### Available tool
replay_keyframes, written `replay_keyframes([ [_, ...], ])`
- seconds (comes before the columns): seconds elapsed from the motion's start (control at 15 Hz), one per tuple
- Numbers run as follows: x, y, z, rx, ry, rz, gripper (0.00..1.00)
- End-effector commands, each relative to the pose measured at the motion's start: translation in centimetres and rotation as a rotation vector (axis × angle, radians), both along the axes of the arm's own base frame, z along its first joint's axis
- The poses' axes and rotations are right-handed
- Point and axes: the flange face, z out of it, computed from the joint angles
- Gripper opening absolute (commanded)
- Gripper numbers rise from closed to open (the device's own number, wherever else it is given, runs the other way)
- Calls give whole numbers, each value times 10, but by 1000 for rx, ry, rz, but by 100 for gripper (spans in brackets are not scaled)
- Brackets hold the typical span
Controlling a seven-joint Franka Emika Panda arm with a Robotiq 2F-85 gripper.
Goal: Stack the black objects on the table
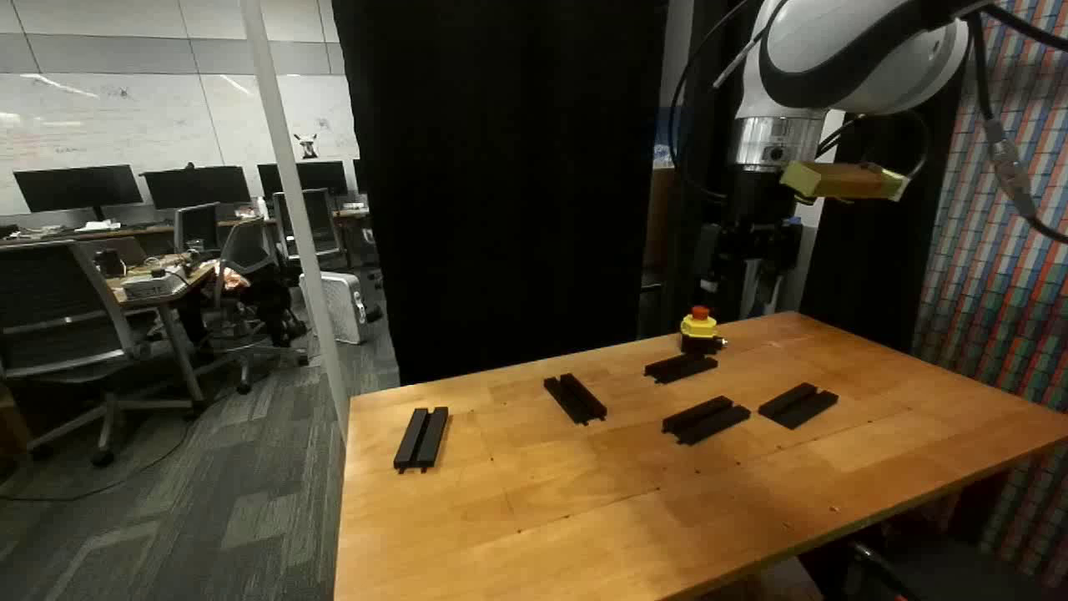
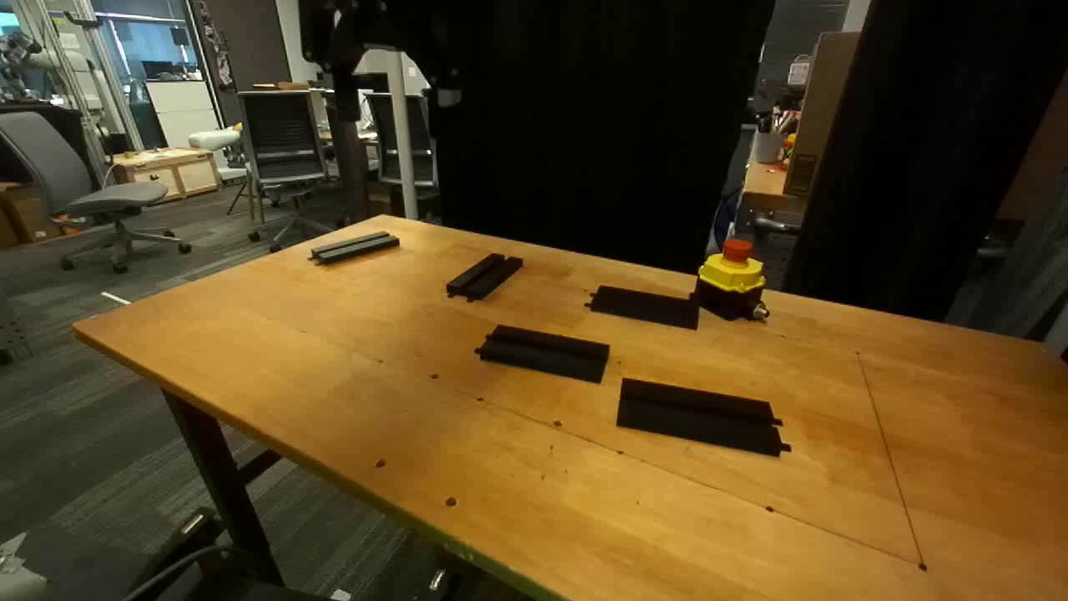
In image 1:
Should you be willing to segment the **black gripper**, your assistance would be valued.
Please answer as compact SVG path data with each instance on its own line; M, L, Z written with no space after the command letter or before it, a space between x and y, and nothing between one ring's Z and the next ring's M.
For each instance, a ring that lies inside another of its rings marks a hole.
M799 217L777 169L734 168L726 195L698 228L695 300L714 313L761 313L798 264Z

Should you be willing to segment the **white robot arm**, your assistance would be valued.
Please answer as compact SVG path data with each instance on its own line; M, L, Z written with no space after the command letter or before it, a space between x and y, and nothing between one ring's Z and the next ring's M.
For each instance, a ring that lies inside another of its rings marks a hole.
M1068 41L1040 29L991 0L761 0L749 36L730 58L720 87L742 72L742 104L730 126L734 197L726 200L726 267L718 278L725 312L742 303L764 312L792 257L773 244L792 224L794 205L773 177L816 157L816 133L832 109L890 118L930 101L975 58L985 143L1002 190L1019 217L1061 239L1038 217L1020 163L989 96L985 35L991 18L1020 36L1068 49Z

